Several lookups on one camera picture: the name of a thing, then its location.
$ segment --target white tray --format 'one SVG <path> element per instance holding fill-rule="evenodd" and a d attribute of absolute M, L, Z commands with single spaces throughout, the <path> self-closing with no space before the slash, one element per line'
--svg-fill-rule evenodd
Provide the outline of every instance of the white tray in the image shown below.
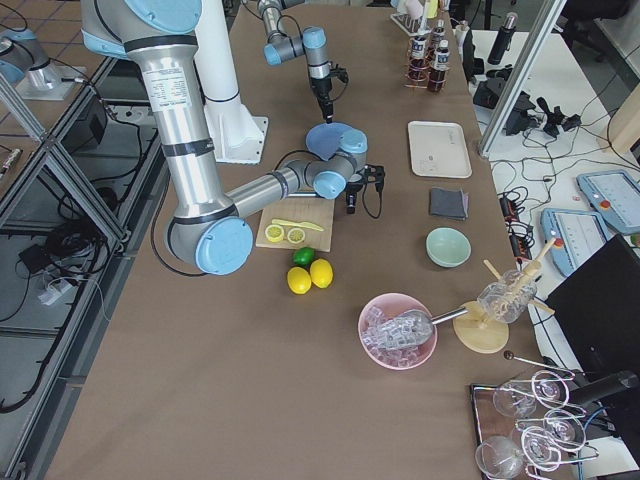
<path fill-rule="evenodd" d="M 409 122 L 411 170 L 421 177 L 471 176 L 464 132 L 457 123 Z"/>

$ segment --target lemon slice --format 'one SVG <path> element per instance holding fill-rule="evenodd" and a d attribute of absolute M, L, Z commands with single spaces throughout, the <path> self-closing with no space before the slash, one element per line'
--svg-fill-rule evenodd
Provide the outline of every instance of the lemon slice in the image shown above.
<path fill-rule="evenodd" d="M 294 245 L 304 242 L 305 237 L 306 234 L 304 233 L 304 230 L 298 227 L 294 227 L 287 232 L 287 240 L 289 240 L 289 243 L 293 243 Z"/>
<path fill-rule="evenodd" d="M 284 240 L 284 228 L 272 223 L 271 225 L 267 225 L 267 228 L 264 229 L 264 235 L 267 237 L 267 240 L 272 243 L 281 242 Z"/>

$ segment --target cutting board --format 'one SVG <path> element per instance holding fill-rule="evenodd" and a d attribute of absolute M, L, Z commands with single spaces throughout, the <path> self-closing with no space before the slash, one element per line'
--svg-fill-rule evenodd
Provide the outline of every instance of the cutting board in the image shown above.
<path fill-rule="evenodd" d="M 272 203 L 262 211 L 260 227 L 256 235 L 256 247 L 267 248 L 298 248 L 309 246 L 321 252 L 331 250 L 331 232 L 333 229 L 333 204 L 334 200 L 317 197 L 294 197 L 285 198 L 279 202 Z M 301 243 L 292 244 L 286 239 L 286 232 L 291 227 L 284 227 L 285 239 L 281 242 L 270 242 L 264 233 L 271 219 L 281 218 L 294 222 L 313 222 L 324 227 L 323 232 L 304 228 L 305 239 Z"/>

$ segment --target brown paper tablecloth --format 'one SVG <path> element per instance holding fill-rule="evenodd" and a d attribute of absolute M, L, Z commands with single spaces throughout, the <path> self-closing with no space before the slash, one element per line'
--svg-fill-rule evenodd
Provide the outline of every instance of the brown paper tablecloth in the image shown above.
<path fill-rule="evenodd" d="M 387 171 L 380 220 L 365 214 L 361 198 L 355 215 L 336 201 L 332 250 L 322 255 L 333 264 L 333 285 L 293 295 L 285 281 L 291 252 L 273 249 L 256 249 L 227 277 L 182 278 L 145 244 L 48 478 L 479 478 L 469 384 L 498 384 L 520 366 L 467 350 L 443 324 L 426 364 L 393 372 L 369 359 L 356 330 L 376 295 L 402 292 L 439 314 L 493 281 L 484 258 L 502 271 L 514 264 L 489 165 L 475 153 L 480 132 L 459 57 L 452 54 L 439 94 L 404 87 L 408 38 L 391 12 L 287 11 L 303 27 L 325 28 L 331 58 L 351 79 L 335 120 L 363 130 L 369 163 Z M 286 28 L 295 31 L 291 22 Z M 268 115 L 270 129 L 259 166 L 220 166 L 227 190 L 303 148 L 306 132 L 322 121 L 304 59 L 267 66 L 261 22 L 242 8 L 231 37 L 243 102 Z M 413 175 L 412 120 L 462 125 L 473 175 Z M 469 219 L 430 217 L 432 186 L 468 192 Z M 174 205 L 170 196 L 159 225 Z M 376 210 L 373 188 L 367 205 Z M 258 220 L 249 222 L 255 228 Z M 471 258 L 459 268 L 425 255 L 427 233 L 443 225 L 471 241 Z M 511 326 L 508 347 L 537 356 L 526 319 Z"/>

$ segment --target sticker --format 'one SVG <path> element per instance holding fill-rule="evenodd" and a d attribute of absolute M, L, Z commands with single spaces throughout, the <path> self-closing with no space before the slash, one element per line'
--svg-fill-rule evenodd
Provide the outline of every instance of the sticker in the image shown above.
<path fill-rule="evenodd" d="M 187 79 L 182 67 L 144 72 L 144 83 L 154 112 L 191 107 Z"/>

